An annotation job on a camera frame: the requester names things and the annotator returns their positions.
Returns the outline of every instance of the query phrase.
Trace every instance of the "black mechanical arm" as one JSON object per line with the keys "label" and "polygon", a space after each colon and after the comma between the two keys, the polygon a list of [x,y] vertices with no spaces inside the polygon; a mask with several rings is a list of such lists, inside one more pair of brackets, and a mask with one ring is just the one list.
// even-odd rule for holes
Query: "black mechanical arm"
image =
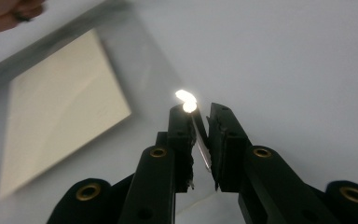
{"label": "black mechanical arm", "polygon": [[142,153],[136,172],[111,186],[101,179],[73,185],[48,224],[173,224],[175,193],[192,187],[191,150],[209,149],[216,189],[239,193],[247,224],[358,224],[358,184],[331,182],[325,192],[305,184],[268,147],[253,146],[231,109],[212,104],[209,136],[199,110],[170,110],[167,132]]}

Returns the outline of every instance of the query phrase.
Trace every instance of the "white surface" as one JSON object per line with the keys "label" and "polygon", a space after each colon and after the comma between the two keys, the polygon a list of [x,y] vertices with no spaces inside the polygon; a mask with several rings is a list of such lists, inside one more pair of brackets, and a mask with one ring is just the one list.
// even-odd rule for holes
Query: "white surface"
{"label": "white surface", "polygon": [[93,30],[14,78],[0,199],[130,113]]}
{"label": "white surface", "polygon": [[[53,6],[60,2],[49,2],[46,20],[59,21],[63,14],[56,12],[94,3]],[[338,179],[358,183],[358,1],[144,0],[134,5],[156,43],[155,48],[135,45],[131,57],[119,60],[131,74],[121,81],[131,87],[127,94],[140,108],[138,119],[122,126],[127,131],[113,132],[115,138],[93,144],[92,154],[79,152],[0,203],[0,223],[43,223],[76,181],[93,176],[115,183],[133,172],[140,151],[154,141],[152,133],[165,130],[180,88],[195,94],[204,115],[210,102],[231,107],[253,143],[277,150],[312,186],[324,189]],[[51,27],[41,29],[48,34]],[[11,35],[0,37],[0,46],[10,46],[0,49],[7,55],[19,48],[13,47],[15,40],[28,38],[21,30]],[[143,37],[134,32],[105,45],[125,52],[129,45],[120,49],[120,40],[143,43]],[[143,63],[132,63],[140,58]],[[156,64],[168,68],[158,70]],[[202,164],[201,158],[196,163]],[[209,174],[199,172],[195,181],[196,190],[178,196],[177,223],[243,223],[235,202],[215,209],[222,201],[208,197],[213,193]],[[197,203],[203,198],[208,200]],[[226,216],[231,211],[236,215]]]}

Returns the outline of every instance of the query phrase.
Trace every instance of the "human hand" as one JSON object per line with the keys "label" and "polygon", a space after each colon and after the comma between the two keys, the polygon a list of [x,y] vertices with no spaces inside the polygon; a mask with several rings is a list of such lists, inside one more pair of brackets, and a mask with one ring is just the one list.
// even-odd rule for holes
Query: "human hand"
{"label": "human hand", "polygon": [[43,12],[45,0],[0,0],[0,32],[16,27],[23,19],[30,20]]}

